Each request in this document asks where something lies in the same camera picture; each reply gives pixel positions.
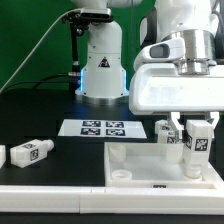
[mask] green backdrop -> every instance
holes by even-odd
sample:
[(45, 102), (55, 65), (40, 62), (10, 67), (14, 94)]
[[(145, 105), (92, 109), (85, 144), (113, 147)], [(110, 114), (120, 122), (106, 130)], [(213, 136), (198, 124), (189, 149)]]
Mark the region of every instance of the green backdrop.
[[(115, 20), (123, 30), (122, 65), (133, 76), (133, 61), (139, 52), (139, 22), (155, 0), (143, 0), (134, 9), (113, 9)], [(1, 0), (0, 1), (0, 86), (13, 74), (49, 26), (68, 9), (69, 0)], [(79, 38), (81, 66), (86, 63), (87, 39)], [(71, 70), (69, 24), (59, 22), (12, 83), (38, 81)], [(51, 88), (67, 88), (60, 84)]]

